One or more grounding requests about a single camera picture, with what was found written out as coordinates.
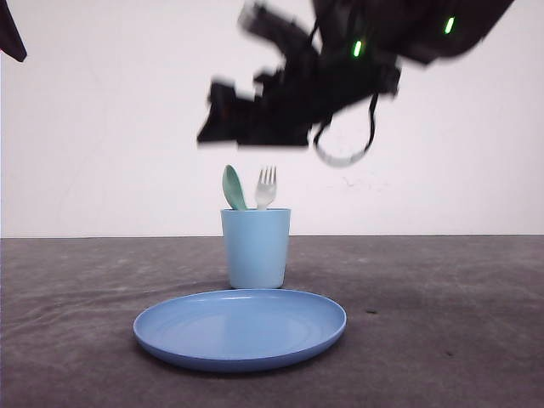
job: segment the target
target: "fork tines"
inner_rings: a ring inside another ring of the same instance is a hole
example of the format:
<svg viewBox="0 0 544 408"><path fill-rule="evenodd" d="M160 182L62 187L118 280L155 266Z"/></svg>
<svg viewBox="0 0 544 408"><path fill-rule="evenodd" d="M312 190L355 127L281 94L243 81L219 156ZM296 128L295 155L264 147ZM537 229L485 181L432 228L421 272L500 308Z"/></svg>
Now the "fork tines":
<svg viewBox="0 0 544 408"><path fill-rule="evenodd" d="M258 175L258 182L261 184L275 184L276 183L275 166L262 168L261 173Z"/></svg>

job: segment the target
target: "spoon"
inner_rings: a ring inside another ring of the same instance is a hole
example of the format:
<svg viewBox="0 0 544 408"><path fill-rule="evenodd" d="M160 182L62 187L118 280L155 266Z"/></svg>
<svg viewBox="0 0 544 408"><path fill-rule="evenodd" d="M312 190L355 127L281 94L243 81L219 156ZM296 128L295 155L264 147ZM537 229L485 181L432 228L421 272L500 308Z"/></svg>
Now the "spoon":
<svg viewBox="0 0 544 408"><path fill-rule="evenodd" d="M223 171L223 193L233 210L247 210L238 174L230 164Z"/></svg>

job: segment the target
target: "white fork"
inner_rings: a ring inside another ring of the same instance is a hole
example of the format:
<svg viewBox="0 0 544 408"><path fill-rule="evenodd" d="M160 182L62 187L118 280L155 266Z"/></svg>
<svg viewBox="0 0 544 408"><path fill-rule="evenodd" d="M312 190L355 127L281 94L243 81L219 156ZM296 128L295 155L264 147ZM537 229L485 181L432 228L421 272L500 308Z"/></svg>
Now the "white fork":
<svg viewBox="0 0 544 408"><path fill-rule="evenodd" d="M275 199L276 190L275 166L261 169L258 176L257 189L255 190L255 201L258 210L266 210L266 207Z"/></svg>

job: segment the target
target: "black object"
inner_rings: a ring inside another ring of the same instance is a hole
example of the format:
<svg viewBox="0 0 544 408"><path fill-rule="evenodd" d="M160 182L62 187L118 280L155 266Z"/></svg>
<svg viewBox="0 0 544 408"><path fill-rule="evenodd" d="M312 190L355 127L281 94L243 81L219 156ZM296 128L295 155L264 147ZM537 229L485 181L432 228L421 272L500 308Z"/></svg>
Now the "black object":
<svg viewBox="0 0 544 408"><path fill-rule="evenodd" d="M6 0L0 0L0 49L10 57L23 62L26 50Z"/></svg>
<svg viewBox="0 0 544 408"><path fill-rule="evenodd" d="M262 5L245 7L241 27L272 42L285 65L257 74L258 91L251 98L237 95L231 83L213 81L210 114L197 141L306 146L309 130L320 124L314 139L320 157L340 166L355 162L373 140L377 96L397 93L397 57L426 65L462 54L512 1L313 0L316 20L309 34ZM312 43L318 29L321 51ZM365 148L347 159L328 156L318 143L332 116L371 95L371 137Z"/></svg>

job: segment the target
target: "blue cup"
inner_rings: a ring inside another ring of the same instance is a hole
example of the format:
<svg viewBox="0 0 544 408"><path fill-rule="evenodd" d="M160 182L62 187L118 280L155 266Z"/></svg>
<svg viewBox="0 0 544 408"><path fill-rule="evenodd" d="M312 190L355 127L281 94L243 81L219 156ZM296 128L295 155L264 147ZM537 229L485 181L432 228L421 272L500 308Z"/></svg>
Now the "blue cup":
<svg viewBox="0 0 544 408"><path fill-rule="evenodd" d="M221 210L230 285L235 289L283 285L291 210Z"/></svg>

